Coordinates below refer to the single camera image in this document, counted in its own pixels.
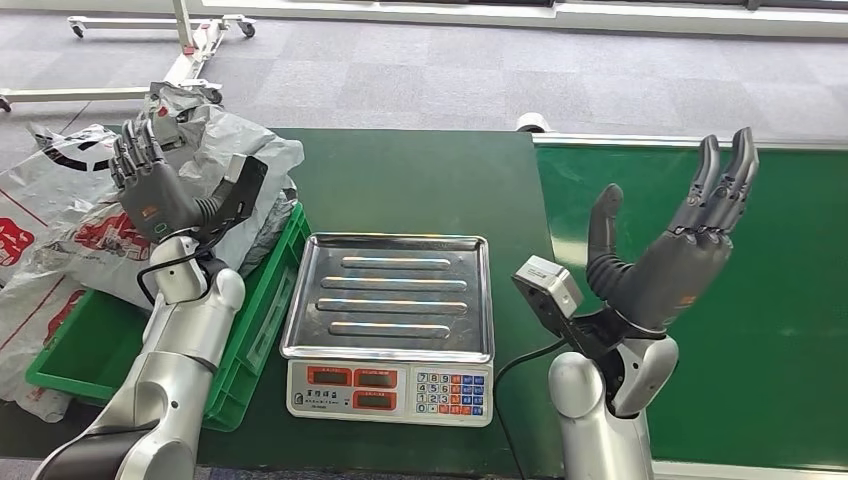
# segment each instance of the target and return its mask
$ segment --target green plastic crate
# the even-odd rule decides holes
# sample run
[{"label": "green plastic crate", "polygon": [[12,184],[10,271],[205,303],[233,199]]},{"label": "green plastic crate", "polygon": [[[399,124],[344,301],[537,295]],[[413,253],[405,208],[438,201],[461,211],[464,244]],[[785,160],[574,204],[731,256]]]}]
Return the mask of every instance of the green plastic crate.
[{"label": "green plastic crate", "polygon": [[[277,246],[245,279],[247,295],[212,379],[204,428],[230,432],[241,424],[288,310],[309,233],[298,204]],[[147,318],[134,305],[89,290],[32,362],[27,381],[105,405],[141,351]]]}]

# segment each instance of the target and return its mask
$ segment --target metal stand frame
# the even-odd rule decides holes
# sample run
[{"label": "metal stand frame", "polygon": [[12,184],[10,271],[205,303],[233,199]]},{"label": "metal stand frame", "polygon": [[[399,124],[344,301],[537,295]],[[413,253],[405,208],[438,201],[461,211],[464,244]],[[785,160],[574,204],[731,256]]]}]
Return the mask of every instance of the metal stand frame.
[{"label": "metal stand frame", "polygon": [[[71,30],[83,38],[85,30],[95,28],[177,30],[180,40],[180,56],[165,74],[165,82],[185,88],[199,88],[214,103],[222,100],[220,84],[199,79],[203,65],[215,55],[224,34],[232,23],[238,25],[248,38],[256,34],[256,20],[244,15],[224,15],[221,18],[190,19],[185,0],[174,1],[174,19],[142,18],[89,18],[68,17]],[[150,90],[145,87],[124,88],[59,88],[43,90],[12,90],[0,88],[0,109],[12,111],[17,102],[70,102],[78,100],[129,100],[144,98]]]}]

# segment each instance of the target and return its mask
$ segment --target robotic arm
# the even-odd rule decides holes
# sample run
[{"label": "robotic arm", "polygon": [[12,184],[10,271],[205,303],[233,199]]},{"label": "robotic arm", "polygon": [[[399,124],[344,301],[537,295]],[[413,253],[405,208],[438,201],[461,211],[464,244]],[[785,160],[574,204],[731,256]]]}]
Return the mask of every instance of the robotic arm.
[{"label": "robotic arm", "polygon": [[241,277],[212,248],[250,216],[267,166],[236,157],[210,197],[190,198],[148,121],[138,134],[124,123],[110,167],[127,215],[159,244],[139,272],[151,302],[146,273],[154,273],[159,293],[123,385],[33,480],[190,480],[212,376],[245,294]]},{"label": "robotic arm", "polygon": [[636,263],[615,252],[621,188],[604,189],[590,214],[586,265],[589,288],[604,301],[599,311],[574,315],[583,296],[557,264],[534,256],[513,275],[545,328],[573,349],[548,373],[566,478],[654,478],[644,410],[677,365],[677,344],[666,329],[730,257],[729,235],[759,168],[751,129],[736,132],[732,159],[716,178],[719,159],[716,137],[704,138],[689,193]]}]

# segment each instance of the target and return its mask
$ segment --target stainless steel tray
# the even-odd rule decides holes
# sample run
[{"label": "stainless steel tray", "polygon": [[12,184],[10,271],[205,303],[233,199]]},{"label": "stainless steel tray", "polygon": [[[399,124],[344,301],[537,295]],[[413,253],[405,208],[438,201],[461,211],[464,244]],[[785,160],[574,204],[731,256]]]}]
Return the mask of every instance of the stainless steel tray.
[{"label": "stainless steel tray", "polygon": [[280,351],[286,358],[490,361],[486,240],[310,236]]}]

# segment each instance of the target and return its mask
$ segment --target digital scale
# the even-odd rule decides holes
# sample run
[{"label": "digital scale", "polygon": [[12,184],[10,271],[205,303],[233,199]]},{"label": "digital scale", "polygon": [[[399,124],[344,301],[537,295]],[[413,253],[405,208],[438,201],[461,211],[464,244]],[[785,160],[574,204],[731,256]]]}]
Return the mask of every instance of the digital scale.
[{"label": "digital scale", "polygon": [[296,417],[483,427],[494,332],[486,240],[318,233],[280,352]]}]

